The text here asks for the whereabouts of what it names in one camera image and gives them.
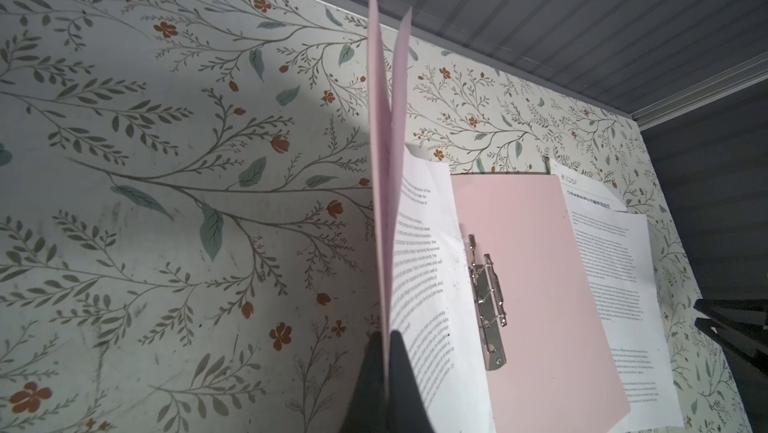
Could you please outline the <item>white printed paper sheet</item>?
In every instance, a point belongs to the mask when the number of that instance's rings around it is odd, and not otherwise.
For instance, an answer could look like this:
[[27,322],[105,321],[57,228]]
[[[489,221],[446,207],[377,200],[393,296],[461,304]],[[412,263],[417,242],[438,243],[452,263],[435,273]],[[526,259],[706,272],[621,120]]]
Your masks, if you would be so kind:
[[406,152],[389,325],[436,432],[492,432],[481,338],[447,165]]

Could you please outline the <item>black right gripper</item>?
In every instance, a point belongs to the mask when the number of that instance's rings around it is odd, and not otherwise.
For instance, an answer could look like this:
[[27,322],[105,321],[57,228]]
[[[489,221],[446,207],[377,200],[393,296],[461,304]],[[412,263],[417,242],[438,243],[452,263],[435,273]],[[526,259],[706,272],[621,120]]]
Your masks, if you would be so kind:
[[[767,375],[767,299],[698,299],[694,309],[703,314],[695,327],[724,351],[744,361],[762,376]],[[729,318],[723,310],[758,313],[763,323]]]

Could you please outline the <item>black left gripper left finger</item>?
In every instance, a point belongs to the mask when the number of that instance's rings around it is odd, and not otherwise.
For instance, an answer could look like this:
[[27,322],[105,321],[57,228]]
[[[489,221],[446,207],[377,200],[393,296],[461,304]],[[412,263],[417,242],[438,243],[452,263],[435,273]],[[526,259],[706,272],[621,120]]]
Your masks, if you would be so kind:
[[369,339],[340,432],[386,432],[386,413],[382,334],[374,332]]

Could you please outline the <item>pink file folder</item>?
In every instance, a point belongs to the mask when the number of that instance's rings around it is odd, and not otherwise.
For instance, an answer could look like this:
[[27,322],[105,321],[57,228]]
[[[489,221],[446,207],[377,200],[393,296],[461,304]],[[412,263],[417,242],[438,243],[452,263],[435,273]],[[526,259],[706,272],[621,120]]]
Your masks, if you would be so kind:
[[[394,233],[403,179],[411,20],[391,56],[379,8],[368,9],[368,115],[385,395]],[[607,432],[630,405],[590,291],[559,181],[551,174],[450,172],[468,268],[468,235],[489,254],[508,324],[507,363],[486,370],[492,432]]]

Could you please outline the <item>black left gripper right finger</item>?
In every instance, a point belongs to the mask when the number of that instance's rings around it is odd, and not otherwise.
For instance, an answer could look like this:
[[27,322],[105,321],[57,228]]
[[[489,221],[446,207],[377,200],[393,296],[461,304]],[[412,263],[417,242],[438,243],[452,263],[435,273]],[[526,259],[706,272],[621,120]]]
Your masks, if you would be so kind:
[[403,337],[390,333],[387,431],[432,433]]

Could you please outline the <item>white sheet with XDOF header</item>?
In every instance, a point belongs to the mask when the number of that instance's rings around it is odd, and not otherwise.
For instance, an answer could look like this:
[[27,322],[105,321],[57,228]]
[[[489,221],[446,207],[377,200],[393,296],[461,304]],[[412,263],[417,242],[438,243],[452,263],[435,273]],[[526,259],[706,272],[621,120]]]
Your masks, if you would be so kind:
[[553,158],[547,159],[547,165],[548,171],[559,179],[565,194],[590,201],[613,211],[627,211],[626,205],[618,198],[614,190],[601,181],[567,168]]

